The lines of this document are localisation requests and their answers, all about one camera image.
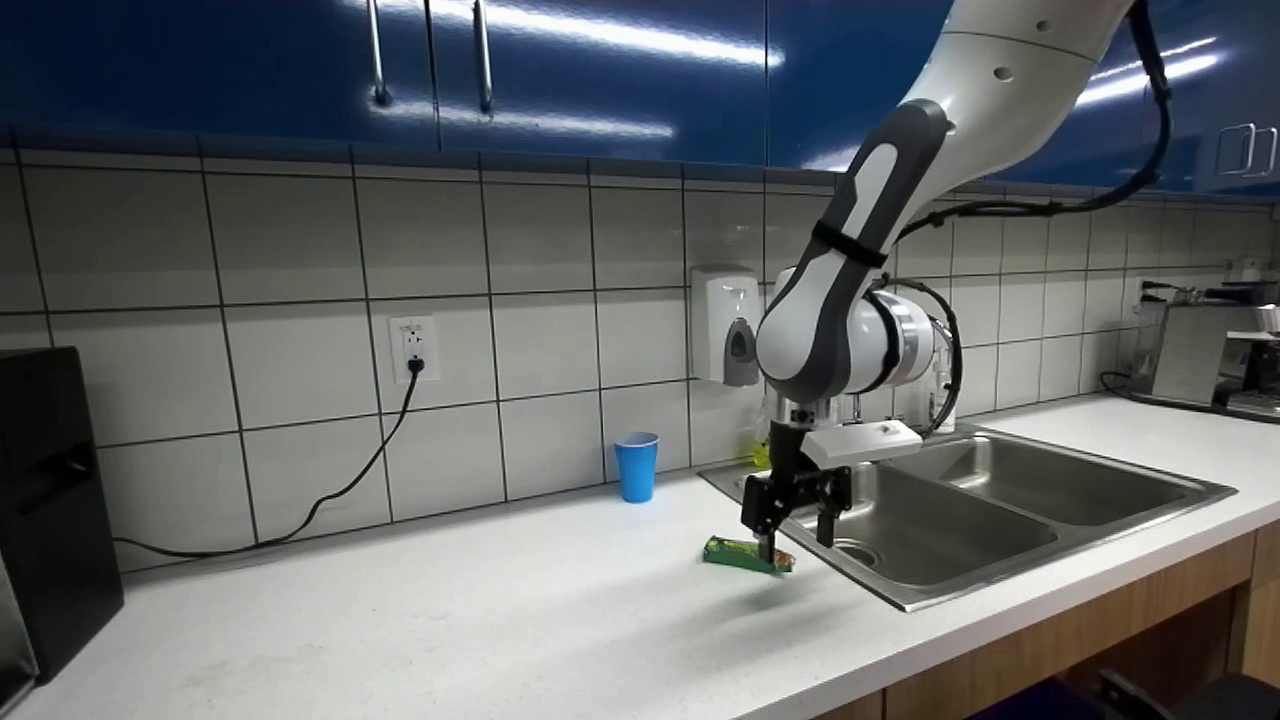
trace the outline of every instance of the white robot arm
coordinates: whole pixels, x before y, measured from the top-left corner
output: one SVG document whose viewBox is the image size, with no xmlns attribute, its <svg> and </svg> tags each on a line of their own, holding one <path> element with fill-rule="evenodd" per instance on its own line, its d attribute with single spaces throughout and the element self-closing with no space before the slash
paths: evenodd
<svg viewBox="0 0 1280 720">
<path fill-rule="evenodd" d="M 772 425 L 772 477 L 748 481 L 744 496 L 744 525 L 769 558 L 792 508 L 848 508 L 841 477 L 799 451 L 828 400 L 919 373 L 919 350 L 900 338 L 913 313 L 871 293 L 883 252 L 929 201 L 1030 157 L 1073 112 L 1127 8 L 955 0 L 919 78 L 853 157 L 757 332 L 759 373 L 787 400 Z"/>
</svg>

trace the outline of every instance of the electrical outlet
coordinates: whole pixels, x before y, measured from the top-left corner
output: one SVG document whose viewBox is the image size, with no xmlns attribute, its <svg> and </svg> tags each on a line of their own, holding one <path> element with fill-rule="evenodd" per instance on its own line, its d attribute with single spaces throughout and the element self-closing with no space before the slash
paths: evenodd
<svg viewBox="0 0 1280 720">
<path fill-rule="evenodd" d="M 408 389 L 408 359 L 425 359 L 425 378 L 441 378 L 442 346 L 433 317 L 391 317 L 391 376 Z"/>
</svg>

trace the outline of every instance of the white countertop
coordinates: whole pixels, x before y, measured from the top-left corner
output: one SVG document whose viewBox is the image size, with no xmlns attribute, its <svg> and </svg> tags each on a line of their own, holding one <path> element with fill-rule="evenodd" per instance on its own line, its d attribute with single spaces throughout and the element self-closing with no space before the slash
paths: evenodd
<svg viewBox="0 0 1280 720">
<path fill-rule="evenodd" d="M 1235 496 L 913 616 L 796 545 L 784 579 L 699 563 L 744 532 L 693 477 L 317 541 L 132 579 L 15 720 L 814 716 L 1280 519 L 1270 425 L 1086 400 L 991 429 Z"/>
</svg>

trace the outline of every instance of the sink basin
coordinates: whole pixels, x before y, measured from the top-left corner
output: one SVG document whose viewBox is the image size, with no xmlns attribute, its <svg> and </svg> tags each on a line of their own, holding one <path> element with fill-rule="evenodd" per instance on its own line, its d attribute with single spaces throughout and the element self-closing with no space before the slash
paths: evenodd
<svg viewBox="0 0 1280 720">
<path fill-rule="evenodd" d="M 1151 477 L 1142 466 L 1103 464 L 1040 444 L 977 435 L 968 444 L 919 449 L 900 458 L 883 458 L 887 484 L 896 477 L 919 477 L 953 484 L 968 496 L 985 496 L 1055 525 L 1121 525 L 1146 511 L 1167 511 L 1202 496 L 1202 484 Z"/>
<path fill-rule="evenodd" d="M 732 499 L 744 473 L 706 473 Z M 784 536 L 914 610 L 1006 579 L 1151 519 L 1231 496 L 1231 487 L 1131 466 L 1012 435 L 949 435 L 853 464 L 857 502 L 830 546 L 814 515 L 796 511 Z"/>
<path fill-rule="evenodd" d="M 1055 541 L 1030 515 L 914 477 L 879 477 L 877 464 L 857 473 L 857 496 L 830 546 L 896 585 L 945 585 Z"/>
</svg>

